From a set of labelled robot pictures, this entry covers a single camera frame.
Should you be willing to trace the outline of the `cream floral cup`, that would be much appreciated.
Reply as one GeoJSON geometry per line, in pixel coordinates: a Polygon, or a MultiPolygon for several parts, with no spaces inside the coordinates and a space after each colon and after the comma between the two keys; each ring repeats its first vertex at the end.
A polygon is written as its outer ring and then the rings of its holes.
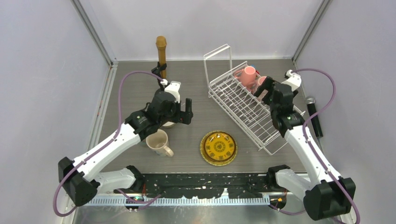
{"type": "Polygon", "coordinates": [[[147,146],[157,155],[162,157],[173,157],[174,152],[169,147],[168,135],[164,130],[159,129],[156,133],[146,138],[147,146]]]}

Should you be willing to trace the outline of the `beige ceramic bowl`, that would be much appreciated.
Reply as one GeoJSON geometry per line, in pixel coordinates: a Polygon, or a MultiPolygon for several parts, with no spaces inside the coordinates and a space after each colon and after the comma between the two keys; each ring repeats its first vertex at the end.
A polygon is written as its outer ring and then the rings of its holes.
{"type": "Polygon", "coordinates": [[[171,128],[174,125],[176,125],[176,123],[173,122],[166,122],[165,124],[162,125],[162,128],[171,128]]]}

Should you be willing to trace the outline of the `blue patterned bowl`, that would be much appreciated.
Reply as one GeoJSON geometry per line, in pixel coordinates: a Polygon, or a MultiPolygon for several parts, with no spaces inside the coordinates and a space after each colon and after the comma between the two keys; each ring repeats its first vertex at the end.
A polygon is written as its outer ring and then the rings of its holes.
{"type": "Polygon", "coordinates": [[[141,141],[141,142],[138,143],[138,145],[139,145],[140,147],[148,147],[146,141],[141,141]]]}

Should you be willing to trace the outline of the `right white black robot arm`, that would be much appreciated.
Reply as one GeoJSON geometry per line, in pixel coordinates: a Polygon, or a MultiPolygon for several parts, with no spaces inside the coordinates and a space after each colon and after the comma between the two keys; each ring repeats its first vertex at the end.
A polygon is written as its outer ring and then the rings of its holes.
{"type": "Polygon", "coordinates": [[[294,109],[292,87],[267,77],[254,95],[259,96],[263,91],[267,93],[262,101],[269,106],[273,127],[292,146],[309,176],[306,180],[286,165],[270,167],[267,187],[275,192],[284,188],[293,193],[303,202],[312,220],[348,214],[355,206],[355,183],[331,169],[304,118],[294,109]]]}

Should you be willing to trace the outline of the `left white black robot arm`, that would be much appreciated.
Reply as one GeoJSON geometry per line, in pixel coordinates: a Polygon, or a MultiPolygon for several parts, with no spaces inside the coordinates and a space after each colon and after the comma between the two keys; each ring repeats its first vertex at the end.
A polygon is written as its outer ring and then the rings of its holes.
{"type": "Polygon", "coordinates": [[[160,91],[144,109],[131,113],[116,131],[85,154],[58,162],[60,186],[73,203],[83,206],[98,193],[128,189],[132,193],[142,190],[144,178],[134,166],[119,171],[102,172],[102,169],[124,151],[154,134],[167,122],[190,124],[193,117],[192,99],[187,98],[185,111],[172,93],[160,91]]]}

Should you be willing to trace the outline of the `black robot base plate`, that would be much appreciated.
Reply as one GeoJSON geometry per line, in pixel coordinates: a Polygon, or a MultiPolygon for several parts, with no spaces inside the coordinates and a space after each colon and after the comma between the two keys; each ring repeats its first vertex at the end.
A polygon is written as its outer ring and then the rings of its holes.
{"type": "Polygon", "coordinates": [[[227,192],[232,199],[259,198],[262,193],[279,192],[284,188],[271,186],[266,173],[151,173],[143,174],[144,185],[138,190],[123,189],[127,194],[143,193],[153,198],[192,199],[219,198],[227,192]]]}

